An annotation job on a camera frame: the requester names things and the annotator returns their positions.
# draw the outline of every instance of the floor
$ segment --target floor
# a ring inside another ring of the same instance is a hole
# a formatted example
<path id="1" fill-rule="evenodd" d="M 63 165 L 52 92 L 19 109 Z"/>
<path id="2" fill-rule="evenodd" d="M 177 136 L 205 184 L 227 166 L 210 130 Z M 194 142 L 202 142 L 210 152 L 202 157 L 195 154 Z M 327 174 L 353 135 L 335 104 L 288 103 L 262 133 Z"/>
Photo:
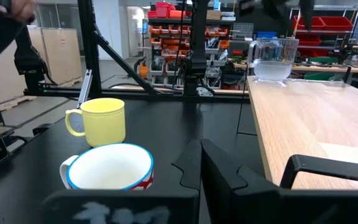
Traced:
<path id="1" fill-rule="evenodd" d="M 133 68 L 137 59 L 128 59 L 126 62 Z M 131 78 L 126 78 L 126 72 L 114 61 L 101 60 L 100 74 L 102 87 L 108 88 L 117 83 L 136 83 Z M 86 66 L 84 58 L 81 59 L 83 73 Z M 15 135 L 32 137 L 32 130 L 45 123 L 54 123 L 65 116 L 65 111 L 76 108 L 76 101 L 60 97 L 37 97 L 32 101 L 26 101 L 18 106 L 2 112 L 6 126 L 1 126 L 1 133 L 15 129 Z M 13 150 L 22 144 L 17 142 L 9 150 Z"/>

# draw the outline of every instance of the blue rim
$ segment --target blue rim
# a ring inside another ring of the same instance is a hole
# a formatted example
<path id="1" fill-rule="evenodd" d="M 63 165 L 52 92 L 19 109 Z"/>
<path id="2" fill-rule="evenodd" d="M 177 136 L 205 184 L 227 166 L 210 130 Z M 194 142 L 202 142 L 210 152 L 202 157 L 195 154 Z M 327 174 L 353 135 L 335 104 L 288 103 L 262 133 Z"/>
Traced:
<path id="1" fill-rule="evenodd" d="M 127 144 L 127 145 L 131 145 L 131 146 L 137 146 L 137 147 L 143 149 L 144 151 L 146 151 L 146 152 L 149 154 L 150 160 L 152 161 L 152 163 L 151 163 L 151 165 L 150 165 L 150 169 L 149 169 L 149 171 L 147 171 L 146 175 L 144 175 L 140 180 L 138 180 L 138 181 L 135 182 L 134 184 L 131 184 L 131 185 L 129 185 L 129 186 L 124 187 L 124 188 L 121 189 L 121 190 L 128 190 L 128 189 L 130 189 L 130 188 L 136 186 L 136 185 L 139 184 L 140 182 L 142 182 L 142 180 L 144 180 L 144 179 L 153 171 L 154 159 L 153 159 L 152 154 L 151 154 L 148 150 L 146 150 L 146 149 L 143 148 L 142 146 L 138 146 L 138 145 L 136 145 L 136 144 L 131 144 L 131 143 L 114 143 L 114 144 L 107 144 L 107 145 L 103 145 L 103 146 L 110 146 L 110 145 L 115 145 L 115 144 Z M 98 147 L 92 148 L 92 149 L 90 149 L 90 150 L 87 150 L 87 151 L 81 153 L 81 154 L 68 166 L 68 169 L 67 169 L 67 172 L 66 172 L 66 178 L 67 178 L 68 185 L 70 185 L 70 186 L 73 187 L 74 189 L 80 189 L 79 187 L 77 187 L 77 185 L 75 185 L 75 184 L 71 181 L 70 175 L 68 175 L 68 174 L 70 173 L 71 166 L 75 163 L 75 161 L 76 161 L 77 159 L 79 159 L 79 158 L 80 158 L 82 155 L 84 155 L 85 153 L 90 152 L 90 151 L 92 151 L 92 150 L 94 150 L 94 149 L 103 147 L 103 146 L 98 146 Z"/>

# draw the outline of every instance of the workbench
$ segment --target workbench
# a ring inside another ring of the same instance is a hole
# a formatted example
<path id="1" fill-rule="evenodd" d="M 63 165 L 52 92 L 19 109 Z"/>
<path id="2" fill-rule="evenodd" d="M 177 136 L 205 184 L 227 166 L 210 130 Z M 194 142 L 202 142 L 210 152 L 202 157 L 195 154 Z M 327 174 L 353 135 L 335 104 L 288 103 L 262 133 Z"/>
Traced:
<path id="1" fill-rule="evenodd" d="M 124 102 L 124 142 L 145 147 L 154 158 L 155 180 L 150 190 L 158 191 L 161 183 L 176 183 L 178 194 L 189 191 L 178 187 L 182 172 L 172 162 L 192 139 L 208 138 L 242 164 L 264 175 L 249 104 L 243 105 L 240 122 L 240 131 L 251 133 L 246 135 L 237 134 L 239 103 Z M 81 117 L 72 116 L 71 125 L 81 131 Z M 67 131 L 63 119 L 20 151 L 13 152 L 0 165 L 0 223 L 43 223 L 42 202 L 50 194 L 65 189 L 60 179 L 60 164 L 90 148 L 85 138 L 74 137 Z M 210 223 L 205 199 L 200 204 L 199 223 Z"/>
<path id="2" fill-rule="evenodd" d="M 295 154 L 358 163 L 358 89 L 343 82 L 285 80 L 248 87 L 265 175 L 279 185 Z M 293 189 L 358 189 L 358 181 L 300 172 Z"/>

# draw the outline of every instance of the black cable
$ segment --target black cable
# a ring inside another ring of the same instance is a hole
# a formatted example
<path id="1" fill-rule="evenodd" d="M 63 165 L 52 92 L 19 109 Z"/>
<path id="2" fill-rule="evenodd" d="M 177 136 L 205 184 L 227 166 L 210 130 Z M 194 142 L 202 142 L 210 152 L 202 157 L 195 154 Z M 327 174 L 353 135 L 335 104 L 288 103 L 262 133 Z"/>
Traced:
<path id="1" fill-rule="evenodd" d="M 48 72 L 46 73 L 46 76 L 53 85 L 57 85 L 57 83 L 49 76 Z"/>
<path id="2" fill-rule="evenodd" d="M 24 141 L 24 144 L 28 143 L 28 140 L 25 137 L 22 137 L 22 136 L 11 136 L 11 139 L 13 139 L 13 140 L 20 139 L 20 140 Z"/>
<path id="3" fill-rule="evenodd" d="M 251 135 L 251 136 L 258 136 L 257 134 L 254 133 L 243 133 L 243 132 L 237 132 L 238 134 L 246 134 L 246 135 Z"/>
<path id="4" fill-rule="evenodd" d="M 181 36 L 183 33 L 183 12 L 185 11 L 185 7 L 186 7 L 186 0 L 183 0 L 183 4 L 181 6 L 181 14 L 180 14 L 180 35 L 179 35 L 179 46 L 178 46 L 178 51 L 177 51 L 177 58 L 175 59 L 175 73 L 173 74 L 173 83 L 172 83 L 172 88 L 175 87 L 175 79 L 177 77 L 177 66 L 178 66 L 178 58 L 179 58 L 179 50 L 180 50 L 180 45 L 181 45 Z"/>
<path id="5" fill-rule="evenodd" d="M 246 84 L 247 84 L 247 76 L 248 76 L 248 64 L 246 68 L 246 79 L 244 81 L 244 86 L 242 87 L 242 98 L 241 98 L 241 107 L 240 107 L 240 115 L 239 115 L 239 122 L 237 123 L 237 133 L 239 132 L 240 128 L 240 120 L 241 120 L 241 114 L 242 114 L 242 105 L 244 104 L 244 97 L 246 95 Z"/>

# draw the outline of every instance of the mug handle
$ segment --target mug handle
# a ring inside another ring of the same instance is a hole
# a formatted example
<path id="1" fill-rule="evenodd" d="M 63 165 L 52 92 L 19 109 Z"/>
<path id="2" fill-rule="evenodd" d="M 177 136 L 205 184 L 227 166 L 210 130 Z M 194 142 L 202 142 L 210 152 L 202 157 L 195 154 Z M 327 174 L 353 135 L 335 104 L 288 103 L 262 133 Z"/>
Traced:
<path id="1" fill-rule="evenodd" d="M 76 136 L 76 137 L 82 137 L 82 136 L 85 136 L 85 132 L 83 133 L 78 133 L 76 131 L 74 131 L 74 129 L 72 128 L 71 124 L 70 124 L 70 115 L 72 113 L 78 113 L 80 115 L 82 115 L 82 111 L 81 110 L 78 110 L 78 109 L 73 109 L 73 110 L 68 110 L 66 111 L 66 127 L 67 127 L 67 130 L 70 134 Z"/>
<path id="2" fill-rule="evenodd" d="M 70 158 L 66 159 L 66 161 L 64 161 L 60 165 L 60 178 L 62 178 L 63 184 L 65 185 L 65 187 L 67 189 L 70 189 L 70 185 L 68 184 L 68 181 L 67 181 L 67 169 L 74 162 L 74 160 L 77 157 L 78 157 L 77 155 L 71 156 Z"/>
<path id="3" fill-rule="evenodd" d="M 254 62 L 252 62 L 252 54 L 254 53 L 254 47 L 255 45 L 258 45 L 259 41 L 258 40 L 254 40 L 249 44 L 249 48 L 248 48 L 248 60 L 247 60 L 247 64 L 249 66 L 249 68 L 254 68 L 259 60 L 257 58 L 255 58 Z"/>

